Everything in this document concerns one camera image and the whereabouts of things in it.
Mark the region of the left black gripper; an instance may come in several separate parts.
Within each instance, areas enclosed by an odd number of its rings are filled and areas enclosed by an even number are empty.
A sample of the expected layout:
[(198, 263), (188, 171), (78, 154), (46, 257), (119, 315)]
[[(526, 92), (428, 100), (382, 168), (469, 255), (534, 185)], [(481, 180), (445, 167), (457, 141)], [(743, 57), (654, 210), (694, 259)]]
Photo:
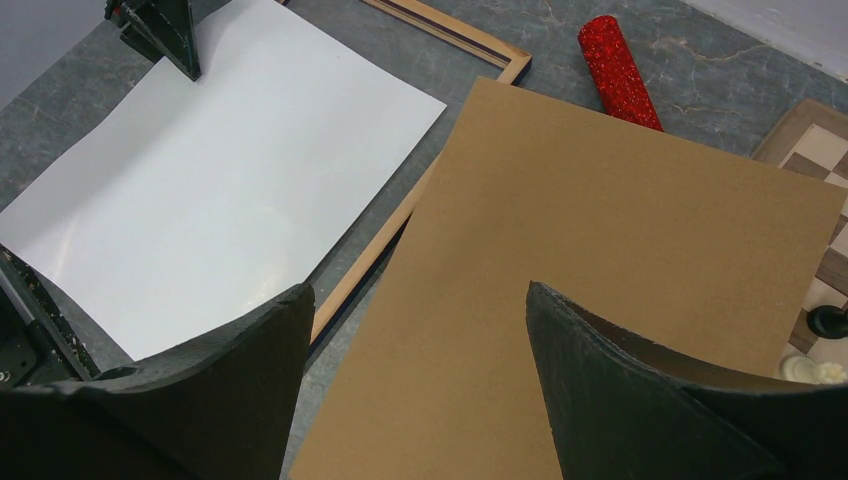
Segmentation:
[(151, 62), (170, 60), (190, 80), (201, 75), (189, 0), (107, 0), (104, 19), (120, 38)]

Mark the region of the colourful photo poster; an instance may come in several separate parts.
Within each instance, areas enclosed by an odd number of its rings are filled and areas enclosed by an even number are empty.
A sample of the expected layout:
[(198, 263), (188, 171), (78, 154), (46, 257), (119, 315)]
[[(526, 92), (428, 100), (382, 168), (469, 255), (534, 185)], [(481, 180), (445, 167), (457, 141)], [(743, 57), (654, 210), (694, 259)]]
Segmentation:
[(135, 360), (304, 281), (444, 110), (274, 1), (197, 39), (199, 80), (159, 61), (1, 214)]

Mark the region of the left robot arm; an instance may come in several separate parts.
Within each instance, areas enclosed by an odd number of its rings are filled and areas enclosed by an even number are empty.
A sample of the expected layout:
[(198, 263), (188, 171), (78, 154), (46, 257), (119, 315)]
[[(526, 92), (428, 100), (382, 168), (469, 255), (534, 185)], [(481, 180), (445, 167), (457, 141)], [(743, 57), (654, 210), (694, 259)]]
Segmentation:
[[(146, 59), (166, 58), (187, 78), (201, 78), (192, 3), (110, 0), (104, 19)], [(1, 388), (91, 380), (101, 374), (35, 270), (1, 248)]]

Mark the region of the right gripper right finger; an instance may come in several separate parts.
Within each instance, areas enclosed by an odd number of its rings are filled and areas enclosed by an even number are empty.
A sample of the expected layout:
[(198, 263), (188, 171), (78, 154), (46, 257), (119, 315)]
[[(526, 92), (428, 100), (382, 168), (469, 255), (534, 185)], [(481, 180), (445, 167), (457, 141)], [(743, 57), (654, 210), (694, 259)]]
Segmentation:
[(847, 388), (701, 361), (533, 282), (526, 327), (566, 479), (843, 479)]

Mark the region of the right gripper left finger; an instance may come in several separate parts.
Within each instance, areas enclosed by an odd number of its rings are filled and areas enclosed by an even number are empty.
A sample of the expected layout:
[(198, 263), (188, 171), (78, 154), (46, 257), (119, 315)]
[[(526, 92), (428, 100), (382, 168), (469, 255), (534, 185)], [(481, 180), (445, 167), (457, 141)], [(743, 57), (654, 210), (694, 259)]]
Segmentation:
[(309, 352), (297, 284), (221, 327), (91, 381), (1, 395), (5, 479), (277, 479)]

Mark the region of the brown frame backing board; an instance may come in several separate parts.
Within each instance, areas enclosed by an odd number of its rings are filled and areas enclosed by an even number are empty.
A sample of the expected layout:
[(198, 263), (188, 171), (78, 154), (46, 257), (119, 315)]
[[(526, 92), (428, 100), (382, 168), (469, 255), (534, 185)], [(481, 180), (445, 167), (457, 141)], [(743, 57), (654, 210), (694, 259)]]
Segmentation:
[(295, 479), (566, 479), (526, 327), (543, 283), (777, 379), (828, 220), (808, 178), (477, 80), (292, 465)]

